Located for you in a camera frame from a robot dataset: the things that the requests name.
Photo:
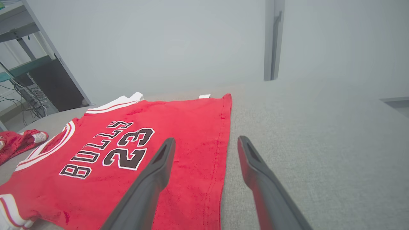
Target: gray upholstery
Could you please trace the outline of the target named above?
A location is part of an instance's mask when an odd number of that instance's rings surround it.
[[[222,229],[259,229],[252,193],[241,176],[239,135],[251,139],[315,230],[407,229],[409,119],[360,92],[333,80],[279,79],[145,99],[232,94]],[[85,110],[50,115],[26,129],[52,136]],[[0,167],[0,184],[27,154]],[[38,221],[33,229],[58,227]]]

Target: white jersey trim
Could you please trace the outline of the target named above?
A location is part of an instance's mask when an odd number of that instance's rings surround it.
[[[70,121],[67,124],[67,129],[66,130],[67,131],[64,134],[63,138],[61,139],[60,143],[58,143],[56,146],[54,146],[51,150],[40,154],[40,152],[45,148],[46,144],[48,144],[52,139],[50,139],[46,143],[42,144],[41,146],[39,146],[37,149],[35,149],[33,151],[32,155],[29,156],[29,159],[26,159],[26,160],[20,162],[17,165],[16,171],[22,170],[22,169],[25,169],[27,167],[32,166],[33,164],[39,162],[40,160],[50,156],[51,154],[53,154],[54,152],[59,150],[65,143],[67,143],[67,141],[72,137],[72,135],[75,132],[75,124],[74,124],[73,121]]]
[[[121,97],[118,97],[116,100],[113,100],[103,106],[100,106],[97,108],[90,108],[85,113],[89,113],[89,114],[106,113],[112,110],[130,106],[142,100],[144,100],[144,96],[141,93],[136,92],[130,98],[121,96]]]
[[[29,229],[34,221],[23,219],[11,194],[0,195],[0,227],[2,229]]]

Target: jersey armhole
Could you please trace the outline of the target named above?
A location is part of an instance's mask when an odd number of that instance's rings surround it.
[[[47,142],[43,143],[42,145],[38,146],[34,149],[27,159],[21,161],[17,167],[16,171],[25,169],[30,167],[31,165],[39,162],[40,160],[50,156],[57,150],[59,150],[67,141],[72,137],[75,132],[75,123],[70,121],[63,129],[63,131],[48,140]]]
[[[23,219],[11,194],[0,195],[0,228],[2,230],[30,229],[33,220]]]

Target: jersey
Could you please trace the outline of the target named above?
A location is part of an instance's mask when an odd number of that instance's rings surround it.
[[[0,229],[44,219],[99,229],[169,137],[176,149],[153,229],[220,229],[231,95],[146,101],[122,96],[88,109],[17,165],[0,186]]]

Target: gray couch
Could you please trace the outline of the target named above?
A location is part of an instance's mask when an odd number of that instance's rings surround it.
[[[241,176],[239,135],[251,139],[315,230],[409,228],[408,118],[361,89],[329,80],[279,79],[145,98],[186,100],[205,93],[233,96],[222,229],[259,229]],[[52,114],[26,129],[53,136],[86,109]],[[27,155],[0,166],[0,184]],[[37,221],[32,229],[60,228]]]

